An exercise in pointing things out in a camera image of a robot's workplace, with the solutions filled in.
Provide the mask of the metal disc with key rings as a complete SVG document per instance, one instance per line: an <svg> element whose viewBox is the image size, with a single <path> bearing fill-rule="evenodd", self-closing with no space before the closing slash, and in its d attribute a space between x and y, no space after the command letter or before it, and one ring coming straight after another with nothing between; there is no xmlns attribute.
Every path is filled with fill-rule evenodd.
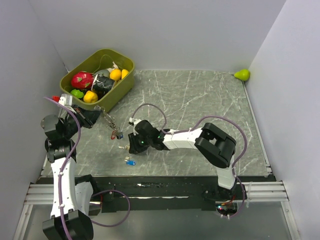
<svg viewBox="0 0 320 240"><path fill-rule="evenodd" d="M119 139L122 132L120 131L119 127L116 125L116 120L106 112L104 107L96 105L94 107L94 110L101 111L100 116L104 119L106 126L109 127L110 130L112 130L112 132L114 133L114 135Z"/></svg>

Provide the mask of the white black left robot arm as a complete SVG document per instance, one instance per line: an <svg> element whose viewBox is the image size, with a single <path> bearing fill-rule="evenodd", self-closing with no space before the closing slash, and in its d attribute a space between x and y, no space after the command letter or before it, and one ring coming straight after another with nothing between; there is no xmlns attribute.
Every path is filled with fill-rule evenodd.
<svg viewBox="0 0 320 240"><path fill-rule="evenodd" d="M85 110L73 105L65 118L47 115L41 121L46 135L47 160L53 173L53 201L50 219L42 223L49 240L91 240L93 224L89 217L90 201L99 195L89 174L75 179L76 146L72 137L82 128L92 128L100 110Z"/></svg>

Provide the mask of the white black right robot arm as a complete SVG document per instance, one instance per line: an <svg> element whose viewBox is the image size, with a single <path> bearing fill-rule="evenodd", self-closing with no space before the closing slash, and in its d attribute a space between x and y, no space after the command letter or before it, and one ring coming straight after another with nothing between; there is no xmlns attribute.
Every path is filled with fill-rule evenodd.
<svg viewBox="0 0 320 240"><path fill-rule="evenodd" d="M223 199L230 199L236 193L236 178L232 171L236 140L212 123L202 128L179 132L178 130L156 129L147 120L130 118L133 132L128 135L128 152L138 155L149 147L158 151L175 149L198 150L217 171L218 193Z"/></svg>

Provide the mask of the yellow bell pepper toy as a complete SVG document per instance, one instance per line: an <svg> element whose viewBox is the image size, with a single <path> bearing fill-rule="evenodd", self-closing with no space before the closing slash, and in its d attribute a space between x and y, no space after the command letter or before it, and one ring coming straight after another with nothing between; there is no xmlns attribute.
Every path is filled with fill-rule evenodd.
<svg viewBox="0 0 320 240"><path fill-rule="evenodd" d="M91 91L91 90L88 90L83 97L83 101L87 104L93 104L93 103L97 102L98 100L99 100L98 95L94 91Z"/></svg>

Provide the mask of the dark blue key tag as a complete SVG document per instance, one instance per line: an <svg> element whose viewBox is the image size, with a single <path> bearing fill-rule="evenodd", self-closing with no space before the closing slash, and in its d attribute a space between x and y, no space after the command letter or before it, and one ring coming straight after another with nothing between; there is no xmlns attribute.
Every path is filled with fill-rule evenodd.
<svg viewBox="0 0 320 240"><path fill-rule="evenodd" d="M122 139L124 137L123 133L122 132L117 132L116 133L116 138L119 140L119 139Z"/></svg>

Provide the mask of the red key tag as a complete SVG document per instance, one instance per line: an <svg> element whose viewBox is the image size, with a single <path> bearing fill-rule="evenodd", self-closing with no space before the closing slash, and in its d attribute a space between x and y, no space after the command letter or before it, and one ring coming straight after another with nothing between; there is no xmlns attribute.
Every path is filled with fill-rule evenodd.
<svg viewBox="0 0 320 240"><path fill-rule="evenodd" d="M110 139L111 140L114 140L115 138L116 138L116 131L114 130L112 133L111 133L111 137L110 137Z"/></svg>

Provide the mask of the green toy fruit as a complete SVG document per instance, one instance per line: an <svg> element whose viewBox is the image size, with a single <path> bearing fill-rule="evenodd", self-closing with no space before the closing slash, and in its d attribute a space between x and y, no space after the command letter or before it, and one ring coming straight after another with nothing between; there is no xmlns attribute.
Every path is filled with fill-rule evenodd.
<svg viewBox="0 0 320 240"><path fill-rule="evenodd" d="M71 90L70 94L73 95L74 97L78 98L78 99L82 99L85 96L85 94L79 89Z"/></svg>

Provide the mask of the black wrapped cylinder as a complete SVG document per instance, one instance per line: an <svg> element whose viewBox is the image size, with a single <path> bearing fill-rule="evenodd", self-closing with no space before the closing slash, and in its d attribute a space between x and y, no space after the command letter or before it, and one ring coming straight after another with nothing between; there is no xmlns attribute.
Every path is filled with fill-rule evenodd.
<svg viewBox="0 0 320 240"><path fill-rule="evenodd" d="M94 77L91 89L97 92L105 92L108 93L112 90L113 86L115 85L114 80L110 79L109 77L97 74Z"/></svg>

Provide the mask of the red dragon fruit toy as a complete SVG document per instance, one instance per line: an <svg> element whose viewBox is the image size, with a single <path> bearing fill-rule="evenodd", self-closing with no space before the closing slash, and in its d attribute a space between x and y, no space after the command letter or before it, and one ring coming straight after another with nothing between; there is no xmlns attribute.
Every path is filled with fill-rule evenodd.
<svg viewBox="0 0 320 240"><path fill-rule="evenodd" d="M90 89L93 85L94 78L94 74L86 71L80 71L71 78L71 85L75 89L79 90Z"/></svg>

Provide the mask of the orange toy fruit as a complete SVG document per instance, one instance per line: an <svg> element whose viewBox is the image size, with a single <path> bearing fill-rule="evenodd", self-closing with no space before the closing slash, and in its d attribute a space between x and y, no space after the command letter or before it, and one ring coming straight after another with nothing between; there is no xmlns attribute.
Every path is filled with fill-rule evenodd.
<svg viewBox="0 0 320 240"><path fill-rule="evenodd" d="M110 74L109 78L114 81L119 81L122 78L122 71L120 69L113 69Z"/></svg>

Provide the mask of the yellow lemon toy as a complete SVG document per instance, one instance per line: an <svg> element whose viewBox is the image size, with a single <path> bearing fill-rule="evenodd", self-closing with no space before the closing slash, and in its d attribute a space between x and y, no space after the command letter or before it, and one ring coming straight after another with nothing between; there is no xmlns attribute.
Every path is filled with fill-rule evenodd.
<svg viewBox="0 0 320 240"><path fill-rule="evenodd" d="M126 69L123 69L121 71L121 79L123 80L128 74L129 74L129 71Z"/></svg>

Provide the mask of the olive green plastic bin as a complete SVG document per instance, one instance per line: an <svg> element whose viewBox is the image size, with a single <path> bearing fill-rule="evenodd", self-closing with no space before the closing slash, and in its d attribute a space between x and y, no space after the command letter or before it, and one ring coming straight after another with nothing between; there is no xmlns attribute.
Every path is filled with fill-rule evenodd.
<svg viewBox="0 0 320 240"><path fill-rule="evenodd" d="M60 81L73 103L86 110L95 106L111 110L134 86L134 62L121 53L104 48L96 51Z"/></svg>

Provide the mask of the green pear toy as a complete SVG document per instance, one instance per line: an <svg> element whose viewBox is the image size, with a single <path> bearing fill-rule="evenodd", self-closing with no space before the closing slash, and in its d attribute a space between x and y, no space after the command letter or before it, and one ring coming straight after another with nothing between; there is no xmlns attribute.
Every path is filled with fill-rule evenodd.
<svg viewBox="0 0 320 240"><path fill-rule="evenodd" d="M249 80L251 76L251 72L248 69L242 69L240 71L237 71L236 73L233 74L233 76L241 81L247 81Z"/></svg>

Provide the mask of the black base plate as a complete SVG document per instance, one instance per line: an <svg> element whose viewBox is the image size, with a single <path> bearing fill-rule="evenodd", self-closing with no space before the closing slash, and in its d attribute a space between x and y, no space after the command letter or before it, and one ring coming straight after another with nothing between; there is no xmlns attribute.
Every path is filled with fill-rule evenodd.
<svg viewBox="0 0 320 240"><path fill-rule="evenodd" d="M78 176L75 183L93 184L93 200L101 200L102 213L117 211L215 211L217 203L245 201L245 186L218 185L216 176Z"/></svg>

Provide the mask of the aluminium rail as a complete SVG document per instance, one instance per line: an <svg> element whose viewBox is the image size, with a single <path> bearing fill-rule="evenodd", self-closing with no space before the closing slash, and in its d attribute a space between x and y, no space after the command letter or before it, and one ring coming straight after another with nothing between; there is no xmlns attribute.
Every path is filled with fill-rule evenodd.
<svg viewBox="0 0 320 240"><path fill-rule="evenodd" d="M288 202L289 197L284 183L244 182L249 202ZM52 184L31 184L28 188L24 205L51 205L54 199Z"/></svg>

